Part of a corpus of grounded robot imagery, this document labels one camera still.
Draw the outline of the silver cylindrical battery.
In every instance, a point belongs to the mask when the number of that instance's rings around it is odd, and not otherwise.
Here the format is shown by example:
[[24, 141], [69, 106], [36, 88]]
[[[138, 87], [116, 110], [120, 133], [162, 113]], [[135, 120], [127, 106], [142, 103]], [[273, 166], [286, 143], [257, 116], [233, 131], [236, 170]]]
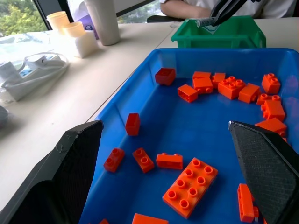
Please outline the silver cylindrical battery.
[[212, 26], [215, 23], [215, 18], [200, 18], [196, 20], [197, 27]]

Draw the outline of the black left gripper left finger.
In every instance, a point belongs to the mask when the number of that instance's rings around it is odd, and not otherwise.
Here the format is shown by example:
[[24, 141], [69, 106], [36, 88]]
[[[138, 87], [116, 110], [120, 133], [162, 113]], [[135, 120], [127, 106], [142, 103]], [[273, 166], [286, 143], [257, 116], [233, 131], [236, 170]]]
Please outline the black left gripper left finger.
[[0, 224], [78, 224], [93, 180], [103, 123], [66, 131], [0, 211]]

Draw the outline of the orange two-stud toy brick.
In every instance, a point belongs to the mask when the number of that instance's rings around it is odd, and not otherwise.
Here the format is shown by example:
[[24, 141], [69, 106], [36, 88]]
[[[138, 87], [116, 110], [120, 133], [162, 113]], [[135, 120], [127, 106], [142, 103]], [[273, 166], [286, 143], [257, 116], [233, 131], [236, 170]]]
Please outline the orange two-stud toy brick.
[[143, 148], [139, 148], [132, 153], [143, 173], [151, 171], [155, 165]]
[[183, 156], [180, 154], [158, 154], [156, 162], [159, 168], [183, 169]]

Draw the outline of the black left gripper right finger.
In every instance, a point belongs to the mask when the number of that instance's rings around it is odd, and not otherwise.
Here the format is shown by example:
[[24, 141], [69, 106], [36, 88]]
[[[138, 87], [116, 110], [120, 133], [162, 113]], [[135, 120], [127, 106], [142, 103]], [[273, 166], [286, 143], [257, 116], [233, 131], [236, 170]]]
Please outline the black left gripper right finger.
[[278, 134], [230, 121], [244, 180], [267, 224], [299, 224], [299, 154]]

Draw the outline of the tall white tumbler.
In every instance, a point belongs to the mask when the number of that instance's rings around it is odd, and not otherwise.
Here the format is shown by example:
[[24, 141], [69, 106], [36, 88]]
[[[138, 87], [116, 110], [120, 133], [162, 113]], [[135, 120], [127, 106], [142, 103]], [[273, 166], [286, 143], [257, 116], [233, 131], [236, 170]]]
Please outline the tall white tumbler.
[[97, 35], [104, 46], [121, 39], [113, 0], [84, 0]]

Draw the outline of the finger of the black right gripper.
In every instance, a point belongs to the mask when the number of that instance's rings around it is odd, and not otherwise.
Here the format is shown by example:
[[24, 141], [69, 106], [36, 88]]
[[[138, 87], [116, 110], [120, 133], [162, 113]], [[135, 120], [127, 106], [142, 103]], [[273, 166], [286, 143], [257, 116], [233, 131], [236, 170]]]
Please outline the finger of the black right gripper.
[[213, 7], [210, 17], [215, 17], [215, 18], [230, 18], [231, 13], [229, 9], [229, 4], [231, 0], [218, 0]]
[[[229, 4], [229, 9], [231, 17], [247, 2], [247, 0], [231, 0]], [[215, 18], [215, 23], [213, 25], [220, 25], [223, 22], [227, 21], [226, 18]]]

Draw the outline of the person's white shirt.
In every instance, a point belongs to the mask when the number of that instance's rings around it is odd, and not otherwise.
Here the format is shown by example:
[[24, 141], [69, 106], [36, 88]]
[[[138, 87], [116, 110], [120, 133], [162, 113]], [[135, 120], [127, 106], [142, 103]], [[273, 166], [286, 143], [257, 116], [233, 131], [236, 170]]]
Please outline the person's white shirt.
[[[207, 8], [212, 11], [218, 0], [182, 0], [189, 5]], [[253, 3], [250, 0], [235, 13], [235, 16], [250, 15], [253, 18], [272, 19], [291, 17], [297, 0], [261, 0]]]

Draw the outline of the white foam block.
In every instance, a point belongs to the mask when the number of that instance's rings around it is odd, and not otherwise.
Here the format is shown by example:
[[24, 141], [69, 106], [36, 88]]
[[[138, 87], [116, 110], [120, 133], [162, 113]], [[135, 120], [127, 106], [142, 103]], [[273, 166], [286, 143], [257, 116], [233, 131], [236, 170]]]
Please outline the white foam block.
[[85, 58], [99, 49], [97, 40], [93, 31], [86, 31], [81, 37], [74, 38], [75, 56]]

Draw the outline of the purple packet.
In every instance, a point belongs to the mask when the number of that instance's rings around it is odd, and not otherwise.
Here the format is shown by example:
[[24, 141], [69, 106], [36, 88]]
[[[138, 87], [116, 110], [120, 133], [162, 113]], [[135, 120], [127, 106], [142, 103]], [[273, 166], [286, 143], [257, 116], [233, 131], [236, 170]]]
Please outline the purple packet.
[[80, 22], [82, 22], [82, 25], [84, 27], [85, 30], [90, 30], [94, 32], [95, 38], [98, 40], [98, 34], [96, 32], [95, 26], [92, 22], [92, 19], [90, 17], [90, 15], [86, 15], [84, 17], [82, 17], [81, 19], [79, 19]]

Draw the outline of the dark red toy brick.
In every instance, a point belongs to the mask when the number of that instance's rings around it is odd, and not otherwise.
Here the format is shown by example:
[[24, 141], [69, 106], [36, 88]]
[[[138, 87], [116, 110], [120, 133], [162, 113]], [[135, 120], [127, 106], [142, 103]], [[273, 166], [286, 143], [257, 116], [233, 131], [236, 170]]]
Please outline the dark red toy brick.
[[172, 68], [161, 68], [155, 74], [155, 80], [157, 84], [171, 85], [176, 77], [175, 69]]

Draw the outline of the red-orange two-stud toy brick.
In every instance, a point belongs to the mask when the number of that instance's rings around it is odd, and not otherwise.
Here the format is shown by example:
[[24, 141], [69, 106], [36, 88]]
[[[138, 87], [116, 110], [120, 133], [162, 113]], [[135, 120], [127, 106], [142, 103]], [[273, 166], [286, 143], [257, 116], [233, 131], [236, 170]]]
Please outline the red-orange two-stud toy brick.
[[104, 163], [104, 169], [109, 172], [115, 172], [125, 156], [124, 150], [114, 148]]

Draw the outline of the blue plastic bin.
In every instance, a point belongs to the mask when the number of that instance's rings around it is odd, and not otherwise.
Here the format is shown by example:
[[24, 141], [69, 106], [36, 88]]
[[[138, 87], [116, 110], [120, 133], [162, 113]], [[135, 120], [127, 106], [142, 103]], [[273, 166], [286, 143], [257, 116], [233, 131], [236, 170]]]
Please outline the blue plastic bin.
[[[161, 68], [175, 69], [169, 86], [157, 84]], [[98, 115], [103, 123], [93, 182], [79, 224], [132, 224], [135, 213], [170, 224], [244, 224], [237, 188], [244, 181], [228, 123], [256, 124], [260, 106], [231, 100], [214, 91], [188, 103], [178, 87], [192, 84], [195, 71], [224, 72], [261, 85], [276, 75], [286, 114], [287, 142], [299, 153], [299, 53], [291, 49], [156, 49], [142, 62]], [[117, 170], [104, 169], [114, 148], [125, 156]], [[195, 157], [218, 170], [212, 186], [188, 219], [162, 199], [180, 170], [154, 168], [143, 173], [132, 153], [143, 148], [153, 160], [160, 153], [180, 154], [184, 165]]]

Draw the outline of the green plastic bin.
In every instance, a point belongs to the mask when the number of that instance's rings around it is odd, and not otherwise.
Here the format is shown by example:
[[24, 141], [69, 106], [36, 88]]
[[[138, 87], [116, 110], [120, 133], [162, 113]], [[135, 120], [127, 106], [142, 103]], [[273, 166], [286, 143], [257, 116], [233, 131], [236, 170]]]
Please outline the green plastic bin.
[[199, 27], [187, 19], [171, 37], [178, 48], [265, 48], [266, 37], [251, 16], [234, 16], [223, 24]]

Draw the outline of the white power strip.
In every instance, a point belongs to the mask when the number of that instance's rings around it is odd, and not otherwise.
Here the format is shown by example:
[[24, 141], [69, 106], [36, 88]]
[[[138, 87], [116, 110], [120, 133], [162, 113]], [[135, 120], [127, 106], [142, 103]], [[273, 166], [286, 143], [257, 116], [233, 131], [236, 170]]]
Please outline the white power strip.
[[0, 61], [0, 101], [19, 101], [64, 74], [68, 67], [68, 59], [54, 52], [29, 55], [19, 61]]

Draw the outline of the large orange eight-stud brick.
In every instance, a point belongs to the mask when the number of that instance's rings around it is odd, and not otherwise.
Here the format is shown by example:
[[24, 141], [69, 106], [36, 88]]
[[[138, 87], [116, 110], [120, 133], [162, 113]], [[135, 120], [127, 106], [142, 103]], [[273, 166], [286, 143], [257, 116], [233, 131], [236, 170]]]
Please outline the large orange eight-stud brick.
[[162, 199], [178, 214], [188, 219], [217, 174], [217, 169], [194, 157]]

